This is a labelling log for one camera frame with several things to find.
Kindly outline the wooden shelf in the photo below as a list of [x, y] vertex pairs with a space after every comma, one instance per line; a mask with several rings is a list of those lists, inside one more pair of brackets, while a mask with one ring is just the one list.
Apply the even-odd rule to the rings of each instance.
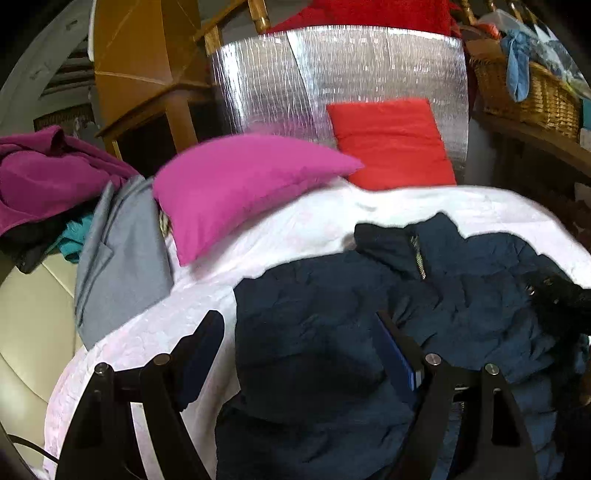
[[482, 127], [541, 150], [577, 170], [590, 181], [590, 152], [555, 131], [477, 111], [472, 118]]

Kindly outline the beige leather seat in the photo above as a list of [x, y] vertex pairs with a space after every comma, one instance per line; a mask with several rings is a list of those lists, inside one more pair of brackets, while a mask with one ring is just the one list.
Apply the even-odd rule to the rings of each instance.
[[1, 424], [45, 446], [47, 407], [82, 343], [74, 322], [76, 266], [51, 254], [24, 274], [1, 257]]

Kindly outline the light blue cloth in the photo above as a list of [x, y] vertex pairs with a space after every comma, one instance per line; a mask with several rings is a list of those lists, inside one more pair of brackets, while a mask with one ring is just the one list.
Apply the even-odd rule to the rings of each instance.
[[520, 103], [530, 91], [530, 57], [532, 47], [529, 36], [519, 30], [509, 30], [500, 42], [507, 58], [506, 86], [510, 97]]

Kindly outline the wicker basket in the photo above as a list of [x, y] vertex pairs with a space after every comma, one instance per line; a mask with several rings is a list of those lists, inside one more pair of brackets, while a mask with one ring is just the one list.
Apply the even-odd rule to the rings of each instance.
[[507, 60], [504, 57], [472, 57], [471, 65], [485, 113], [553, 131], [570, 140], [579, 139], [579, 97], [548, 69], [536, 62], [530, 63], [528, 96], [516, 102], [506, 86]]

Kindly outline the white bed sheet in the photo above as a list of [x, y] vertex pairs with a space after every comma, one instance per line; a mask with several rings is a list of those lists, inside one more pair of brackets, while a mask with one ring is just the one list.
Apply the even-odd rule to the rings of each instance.
[[590, 283], [590, 256], [544, 207], [514, 192], [478, 186], [369, 192], [344, 180], [313, 190], [250, 219], [187, 267], [175, 266], [170, 295], [91, 349], [79, 350], [61, 374], [47, 407], [45, 447], [58, 456], [77, 404], [98, 363], [140, 367], [172, 350], [204, 315], [221, 312], [224, 338], [198, 399], [182, 414], [204, 465], [216, 464], [214, 420], [238, 392], [235, 372], [235, 285], [293, 260], [353, 246], [358, 223], [406, 226], [445, 213], [464, 236], [507, 232], [550, 257], [575, 283]]

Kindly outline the red blanket on headboard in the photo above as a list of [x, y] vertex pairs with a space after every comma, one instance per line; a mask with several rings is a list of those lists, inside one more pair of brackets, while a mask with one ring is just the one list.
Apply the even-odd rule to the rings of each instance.
[[446, 0], [318, 0], [267, 30], [278, 33], [311, 26], [354, 25], [399, 28], [460, 37]]

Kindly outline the brown cardboard box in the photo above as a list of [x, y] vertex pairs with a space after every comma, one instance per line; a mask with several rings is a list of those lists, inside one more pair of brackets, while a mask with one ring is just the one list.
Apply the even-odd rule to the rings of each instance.
[[176, 84], [209, 84], [192, 0], [98, 1], [93, 22], [95, 84], [110, 125]]

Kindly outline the wooden headboard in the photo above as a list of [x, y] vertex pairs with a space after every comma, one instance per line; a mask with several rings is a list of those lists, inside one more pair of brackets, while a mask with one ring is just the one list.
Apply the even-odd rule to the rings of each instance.
[[270, 14], [266, 1], [230, 1], [221, 11], [204, 20], [191, 41], [204, 47], [207, 56], [221, 49], [225, 40], [231, 41], [246, 33], [262, 35], [270, 30]]

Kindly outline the wooden side table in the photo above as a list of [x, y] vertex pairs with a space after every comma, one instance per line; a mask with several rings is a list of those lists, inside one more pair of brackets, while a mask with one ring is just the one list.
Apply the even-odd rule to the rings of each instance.
[[221, 130], [213, 88], [184, 82], [106, 124], [98, 137], [108, 153], [151, 177], [177, 154]]

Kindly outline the navy blue zip jacket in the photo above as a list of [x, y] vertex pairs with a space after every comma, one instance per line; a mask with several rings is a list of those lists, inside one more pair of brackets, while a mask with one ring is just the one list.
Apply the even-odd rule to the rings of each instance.
[[375, 350], [387, 311], [451, 364], [496, 364], [524, 415], [539, 474], [575, 479], [590, 416], [555, 397], [554, 340], [529, 279], [563, 271], [523, 239], [463, 237], [444, 214], [404, 228], [361, 223], [356, 246], [276, 266], [235, 287], [240, 390], [215, 425], [220, 479], [382, 479], [413, 419]]

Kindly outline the red pillow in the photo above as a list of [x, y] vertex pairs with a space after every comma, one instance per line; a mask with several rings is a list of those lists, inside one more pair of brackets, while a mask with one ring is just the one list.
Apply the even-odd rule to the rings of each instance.
[[349, 182], [369, 191], [457, 183], [426, 98], [327, 106], [339, 151], [363, 168]]

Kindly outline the grey garment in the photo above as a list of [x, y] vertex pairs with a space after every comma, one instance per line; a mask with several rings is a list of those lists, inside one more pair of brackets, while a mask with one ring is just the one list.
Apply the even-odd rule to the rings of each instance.
[[109, 183], [94, 210], [80, 255], [74, 315], [91, 349], [173, 287], [152, 181], [140, 175], [120, 189]]

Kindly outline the silver insulation foil mat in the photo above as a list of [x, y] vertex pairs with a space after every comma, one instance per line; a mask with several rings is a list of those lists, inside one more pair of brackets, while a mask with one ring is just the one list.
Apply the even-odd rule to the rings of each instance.
[[456, 179], [465, 178], [469, 95], [459, 39], [384, 27], [308, 27], [224, 45], [211, 67], [231, 133], [335, 147], [329, 104], [426, 98]]

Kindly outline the magenta fleece garment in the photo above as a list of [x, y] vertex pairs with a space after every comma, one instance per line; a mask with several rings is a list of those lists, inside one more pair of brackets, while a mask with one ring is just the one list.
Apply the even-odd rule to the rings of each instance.
[[59, 126], [1, 139], [1, 231], [45, 220], [138, 172]]

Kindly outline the teal garment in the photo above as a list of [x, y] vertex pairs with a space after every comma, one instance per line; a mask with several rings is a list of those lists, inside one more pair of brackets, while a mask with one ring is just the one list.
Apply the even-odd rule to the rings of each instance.
[[46, 253], [59, 252], [67, 262], [78, 264], [92, 221], [92, 213], [69, 221], [55, 242], [48, 247]]

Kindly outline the magenta pillow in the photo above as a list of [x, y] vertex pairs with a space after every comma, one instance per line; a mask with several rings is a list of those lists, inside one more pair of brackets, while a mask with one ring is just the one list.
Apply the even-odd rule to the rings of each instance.
[[178, 154], [155, 175], [153, 195], [186, 266], [246, 220], [362, 167], [356, 158], [296, 138], [231, 135]]

